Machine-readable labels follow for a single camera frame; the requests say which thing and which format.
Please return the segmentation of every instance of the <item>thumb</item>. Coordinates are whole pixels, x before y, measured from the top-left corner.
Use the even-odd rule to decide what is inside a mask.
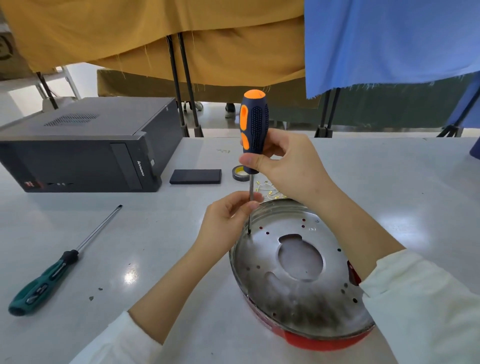
[[[268,175],[269,171],[274,165],[274,161],[263,154],[243,153],[239,158],[240,164],[253,168],[265,175]]]
[[[248,219],[248,216],[260,205],[260,202],[257,201],[249,201],[237,210],[235,215],[232,217],[235,225],[243,226],[245,221]]]

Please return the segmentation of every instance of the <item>screwdriver handle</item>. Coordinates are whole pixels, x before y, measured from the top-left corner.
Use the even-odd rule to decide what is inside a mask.
[[[64,252],[61,258],[22,288],[8,306],[8,312],[14,316],[23,316],[34,311],[52,293],[55,286],[68,272],[69,267],[78,261],[78,251]]]
[[[268,104],[265,92],[245,92],[240,107],[240,131],[244,153],[262,154],[268,131]],[[248,174],[257,174],[252,168],[243,167]]]

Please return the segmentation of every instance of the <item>screwdriver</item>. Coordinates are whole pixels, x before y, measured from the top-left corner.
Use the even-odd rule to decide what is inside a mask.
[[[265,92],[260,90],[249,90],[243,94],[240,107],[240,131],[244,153],[262,154],[264,142],[268,131],[268,104]],[[250,201],[253,200],[253,176],[257,170],[243,167],[243,170],[250,175]],[[248,217],[248,234],[251,217]]]
[[[92,240],[95,234],[122,207],[123,205],[118,205],[75,250],[64,252],[58,262],[51,265],[40,277],[23,287],[9,304],[8,312],[14,316],[23,316],[36,310],[37,307],[50,296],[55,286],[60,282],[61,278],[65,276],[65,273],[68,272],[69,266],[78,261],[79,250]]]

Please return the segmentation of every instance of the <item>computer vent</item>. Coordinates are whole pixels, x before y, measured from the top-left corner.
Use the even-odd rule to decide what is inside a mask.
[[[49,121],[43,126],[61,126],[61,125],[81,125],[85,124],[86,122],[90,122],[93,119],[96,119],[100,116],[100,114],[66,114],[62,115],[55,120]]]

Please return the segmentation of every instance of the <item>metal pan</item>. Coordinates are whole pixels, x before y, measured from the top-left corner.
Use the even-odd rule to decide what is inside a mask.
[[[360,279],[334,235],[304,205],[268,201],[229,253],[233,274],[260,320],[290,344],[345,348],[374,327]]]

